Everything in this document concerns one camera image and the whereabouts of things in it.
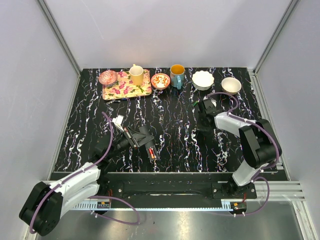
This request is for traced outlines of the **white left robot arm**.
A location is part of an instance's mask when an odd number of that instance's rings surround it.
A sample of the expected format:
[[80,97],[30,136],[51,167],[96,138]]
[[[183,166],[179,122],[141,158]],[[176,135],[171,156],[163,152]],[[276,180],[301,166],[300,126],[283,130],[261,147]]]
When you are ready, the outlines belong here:
[[110,133],[96,142],[91,159],[80,169],[52,183],[38,182],[31,190],[19,213],[19,218],[29,226],[31,234],[46,236],[69,210],[87,198],[102,198],[108,193],[103,179],[109,160],[128,148],[154,146],[154,137],[146,125],[137,131],[117,126],[120,138],[114,140]]

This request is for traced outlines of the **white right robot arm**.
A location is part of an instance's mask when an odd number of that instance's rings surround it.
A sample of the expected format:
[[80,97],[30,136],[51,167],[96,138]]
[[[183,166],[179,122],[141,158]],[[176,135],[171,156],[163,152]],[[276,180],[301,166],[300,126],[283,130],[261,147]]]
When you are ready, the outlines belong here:
[[226,185],[228,194],[239,198],[245,193],[245,186],[282,155],[273,128],[266,119],[248,120],[217,109],[210,99],[202,100],[197,105],[198,131],[209,134],[214,129],[220,129],[240,138],[244,160]]

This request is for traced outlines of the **red orange battery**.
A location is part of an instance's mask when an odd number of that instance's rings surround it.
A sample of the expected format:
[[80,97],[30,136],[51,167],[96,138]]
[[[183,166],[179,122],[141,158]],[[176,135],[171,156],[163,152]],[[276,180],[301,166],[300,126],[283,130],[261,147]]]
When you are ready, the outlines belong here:
[[152,159],[155,159],[156,156],[155,156],[155,154],[154,154],[153,149],[152,149],[152,148],[149,148],[148,150],[149,150],[149,153],[150,153],[151,158],[152,158]]

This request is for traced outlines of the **black remote control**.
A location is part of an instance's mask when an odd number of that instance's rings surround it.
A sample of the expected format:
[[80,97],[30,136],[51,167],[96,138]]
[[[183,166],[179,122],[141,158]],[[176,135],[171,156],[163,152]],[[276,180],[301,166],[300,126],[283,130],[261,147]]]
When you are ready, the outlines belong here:
[[149,157],[150,161],[155,161],[155,160],[158,160],[160,158],[159,155],[158,155],[158,152],[156,150],[156,147],[154,145],[147,146],[146,147],[146,151],[147,151],[147,154],[148,154],[148,157]]

